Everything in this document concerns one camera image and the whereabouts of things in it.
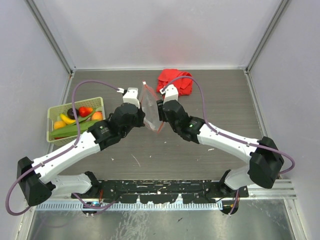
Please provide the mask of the clear zip top bag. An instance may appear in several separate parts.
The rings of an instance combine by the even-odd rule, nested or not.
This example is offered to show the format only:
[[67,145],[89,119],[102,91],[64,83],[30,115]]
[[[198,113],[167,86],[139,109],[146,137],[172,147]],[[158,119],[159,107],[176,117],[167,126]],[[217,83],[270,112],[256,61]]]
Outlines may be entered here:
[[155,90],[150,87],[145,81],[143,81],[141,92],[139,94],[141,108],[145,113],[143,123],[147,128],[156,133],[159,133],[165,124],[159,119],[157,105],[158,100],[160,100],[160,98],[157,96]]

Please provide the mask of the green leafy vegetable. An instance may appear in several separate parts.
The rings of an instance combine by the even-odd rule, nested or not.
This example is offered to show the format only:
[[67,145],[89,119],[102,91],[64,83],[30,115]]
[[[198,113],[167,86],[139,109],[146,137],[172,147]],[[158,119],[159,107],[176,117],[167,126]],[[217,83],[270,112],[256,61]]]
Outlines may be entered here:
[[[95,113],[96,111],[93,110],[93,112],[86,116],[86,117],[80,117],[78,114],[78,122],[79,122],[79,128],[80,128],[80,133],[85,132],[89,127],[91,127],[94,123],[98,122],[98,120],[91,120],[91,116]],[[78,134],[78,127],[75,123],[66,125],[65,127],[53,130],[51,132],[52,136],[58,136],[58,137],[68,137],[68,136],[73,136],[75,133]]]

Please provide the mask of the green plastic basket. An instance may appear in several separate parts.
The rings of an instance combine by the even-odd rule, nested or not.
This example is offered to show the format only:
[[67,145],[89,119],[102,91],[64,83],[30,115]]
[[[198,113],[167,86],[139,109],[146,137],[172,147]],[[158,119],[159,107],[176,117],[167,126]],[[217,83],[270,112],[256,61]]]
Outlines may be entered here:
[[[93,108],[96,112],[101,112],[102,119],[106,118],[104,101],[102,97],[94,97],[85,100],[80,100],[75,102],[76,109],[80,107]],[[67,116],[67,112],[72,108],[72,103],[66,103],[58,106],[50,107],[47,111],[47,124],[46,124],[46,140],[48,143],[52,143],[56,146],[63,146],[76,139],[77,133],[71,136],[61,137],[61,136],[52,136],[52,131],[56,122],[61,122],[60,115],[64,114]]]

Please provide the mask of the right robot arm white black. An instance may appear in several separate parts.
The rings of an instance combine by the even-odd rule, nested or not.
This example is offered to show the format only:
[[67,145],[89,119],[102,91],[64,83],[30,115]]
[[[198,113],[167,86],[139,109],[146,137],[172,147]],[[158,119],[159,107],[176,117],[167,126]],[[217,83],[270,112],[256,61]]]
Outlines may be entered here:
[[274,141],[245,138],[189,116],[177,100],[157,101],[159,119],[169,123],[182,139],[220,149],[245,162],[245,166],[227,170],[219,181],[219,191],[231,197],[238,189],[256,184],[271,189],[284,164]]

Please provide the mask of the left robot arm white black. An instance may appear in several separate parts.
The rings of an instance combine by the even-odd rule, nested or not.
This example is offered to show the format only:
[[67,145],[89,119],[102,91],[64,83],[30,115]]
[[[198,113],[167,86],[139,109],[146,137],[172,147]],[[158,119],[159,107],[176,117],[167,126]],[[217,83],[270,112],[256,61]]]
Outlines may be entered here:
[[97,197],[101,184],[91,171],[79,175],[61,176],[60,173],[83,158],[117,144],[134,127],[142,127],[144,117],[139,102],[125,102],[108,119],[95,122],[79,139],[46,156],[20,159],[17,179],[28,205],[37,206],[50,197],[73,193]]

